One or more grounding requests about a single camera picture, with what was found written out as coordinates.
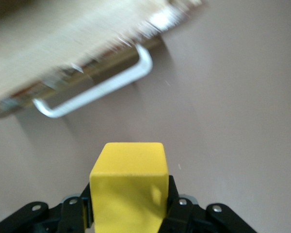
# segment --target yellow block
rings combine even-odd
[[[91,174],[96,233],[157,233],[166,216],[168,169],[161,143],[108,143]]]

